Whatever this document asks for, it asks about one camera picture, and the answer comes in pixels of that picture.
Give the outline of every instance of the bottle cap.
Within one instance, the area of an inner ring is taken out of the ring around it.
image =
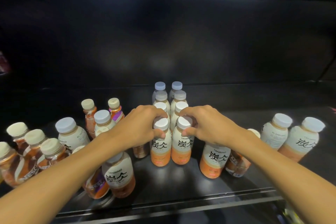
[[[99,129],[94,133],[97,136],[99,136],[101,133],[109,131],[108,127],[99,127]]]
[[[258,138],[260,138],[260,133],[253,128],[249,128],[249,131],[252,131]]]
[[[276,125],[283,128],[288,128],[293,122],[291,117],[283,113],[276,113],[272,120]]]
[[[111,120],[110,112],[107,110],[100,110],[96,112],[93,117],[97,124],[104,124]]]
[[[156,82],[155,83],[155,89],[156,90],[165,90],[166,84],[164,82]]]
[[[180,129],[186,129],[186,128],[190,128],[193,124],[193,120],[191,117],[188,116],[181,116],[177,119],[177,126]]]
[[[167,112],[167,105],[163,102],[157,102],[154,105],[156,108],[163,109],[165,112]]]
[[[41,129],[34,129],[29,131],[25,136],[24,139],[29,145],[38,144],[42,142],[45,138],[45,134]]]
[[[84,148],[84,147],[85,147],[85,145],[78,146],[76,149],[74,149],[74,150],[72,151],[72,154],[74,154],[75,152],[79,151],[80,149],[82,149],[82,148]]]
[[[165,101],[167,100],[167,92],[160,90],[156,93],[155,99],[158,101]]]
[[[82,107],[85,110],[89,110],[89,109],[93,108],[94,106],[95,106],[95,103],[93,102],[92,99],[88,98],[88,99],[84,99],[82,101]]]
[[[189,105],[186,102],[183,102],[183,101],[177,102],[175,105],[175,111],[179,113],[180,111],[182,111],[184,108],[188,106]]]
[[[162,131],[165,131],[168,129],[168,119],[163,117],[156,117],[153,122],[153,128],[158,128]]]
[[[117,108],[117,107],[119,107],[120,106],[120,101],[119,101],[119,99],[117,99],[117,98],[110,98],[109,100],[108,100],[108,106],[111,108],[111,109],[113,109],[113,108]]]
[[[11,147],[6,142],[0,142],[0,158],[3,158],[11,151]]]
[[[44,155],[52,155],[58,152],[61,147],[62,144],[57,138],[49,138],[41,144],[40,150]]]
[[[173,90],[182,90],[182,82],[173,82],[171,88]]]
[[[302,125],[306,129],[317,133],[321,132],[325,128],[325,124],[322,121],[313,117],[306,117],[303,120]]]
[[[55,127],[59,133],[68,133],[76,127],[76,122],[73,118],[66,117],[56,122]]]
[[[187,97],[187,93],[183,90],[178,90],[174,94],[174,99],[176,100],[185,100]]]
[[[124,153],[123,151],[120,152],[119,154],[115,155],[114,157],[109,158],[106,162],[113,163],[113,162],[116,162],[116,161],[120,160],[121,157],[123,156],[123,153]]]
[[[7,134],[9,134],[12,137],[21,136],[25,132],[27,132],[27,130],[28,130],[27,125],[24,122],[14,123],[6,129]]]

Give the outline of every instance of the person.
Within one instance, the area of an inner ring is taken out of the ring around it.
[[[196,120],[196,126],[185,129],[183,136],[194,135],[243,154],[263,171],[305,223],[335,223],[336,187],[333,184],[276,152],[254,133],[236,125],[211,106],[187,107],[179,115],[189,115]],[[167,114],[154,106],[138,106],[112,130],[100,134],[76,154],[0,198],[1,223],[49,223],[107,159],[154,137],[164,138],[163,131],[152,129],[157,116],[167,117]]]

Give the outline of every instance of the person's right arm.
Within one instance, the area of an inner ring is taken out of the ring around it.
[[[336,223],[336,187],[333,184],[273,150],[254,133],[211,106],[187,107],[179,115],[190,115],[197,120],[195,128],[185,129],[183,136],[194,135],[245,156],[263,171],[305,223]]]

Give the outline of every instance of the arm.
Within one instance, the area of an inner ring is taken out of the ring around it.
[[[191,115],[195,128],[182,135],[197,138],[237,151],[257,165],[305,223],[332,224],[336,220],[336,187],[307,168],[290,160],[254,133],[239,127],[210,106],[187,107],[180,116]]]
[[[112,130],[0,198],[1,223],[49,223],[106,160],[154,137],[164,138],[163,131],[152,129],[157,116],[167,114],[154,106],[138,106]]]

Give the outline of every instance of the white bottle cap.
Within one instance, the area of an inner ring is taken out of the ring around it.
[[[163,102],[157,102],[154,105],[156,108],[163,109],[165,112],[167,112],[167,105]]]
[[[182,111],[184,108],[188,106],[189,105],[186,102],[183,102],[183,101],[177,102],[175,105],[175,111],[179,113],[180,111]]]
[[[276,113],[272,120],[276,125],[283,128],[288,128],[293,122],[291,117],[283,113]]]
[[[153,128],[158,128],[162,131],[165,131],[168,129],[168,119],[163,117],[156,117],[153,122]]]
[[[174,99],[176,100],[185,100],[187,97],[187,93],[183,90],[178,90],[174,94]]]
[[[188,116],[181,116],[177,119],[177,126],[180,129],[186,129],[186,128],[190,128],[193,124],[193,120],[191,119],[191,117]]]
[[[156,82],[155,83],[155,89],[156,90],[165,90],[166,84],[164,82]]]
[[[120,101],[119,101],[119,99],[117,99],[117,98],[110,98],[109,100],[108,100],[108,106],[112,109],[112,108],[117,108],[117,107],[119,107],[120,106]]]
[[[56,122],[55,127],[59,133],[68,133],[76,127],[76,122],[73,118],[66,117]]]
[[[74,150],[72,151],[72,154],[74,154],[75,152],[79,151],[80,149],[82,149],[82,148],[84,148],[84,147],[85,147],[85,145],[78,146],[76,149],[74,149]]]
[[[302,125],[306,129],[317,133],[321,132],[325,128],[325,124],[322,121],[313,117],[306,117],[303,120]]]
[[[106,131],[109,131],[108,127],[99,127],[99,129],[94,133],[97,136],[99,136],[101,133],[104,133]]]
[[[0,142],[0,158],[3,158],[11,151],[11,147],[6,142]]]
[[[173,90],[182,90],[182,82],[173,82],[171,87]]]
[[[258,138],[260,138],[260,133],[253,128],[249,128],[249,131],[252,131]]]
[[[163,91],[163,90],[160,90],[156,93],[155,95],[155,99],[158,100],[158,101],[165,101],[167,100],[167,92]]]
[[[97,124],[104,124],[111,120],[110,112],[107,110],[100,110],[96,112],[93,117]]]
[[[42,142],[45,138],[45,134],[41,129],[34,129],[29,131],[25,136],[24,139],[29,145],[38,144]]]
[[[7,134],[9,134],[12,137],[21,136],[25,132],[27,132],[27,130],[28,130],[27,125],[24,124],[24,122],[14,123],[6,129]]]
[[[95,103],[93,102],[92,99],[88,98],[88,99],[84,99],[82,101],[82,107],[85,110],[89,110],[89,109],[93,108],[94,106],[95,106]]]
[[[124,153],[123,151],[120,152],[119,154],[115,155],[114,157],[109,158],[106,162],[113,163],[113,162],[116,162],[116,161],[120,160],[121,157],[123,156],[123,153]]]
[[[58,152],[61,147],[62,144],[57,138],[49,138],[41,144],[40,150],[44,155],[52,155]]]

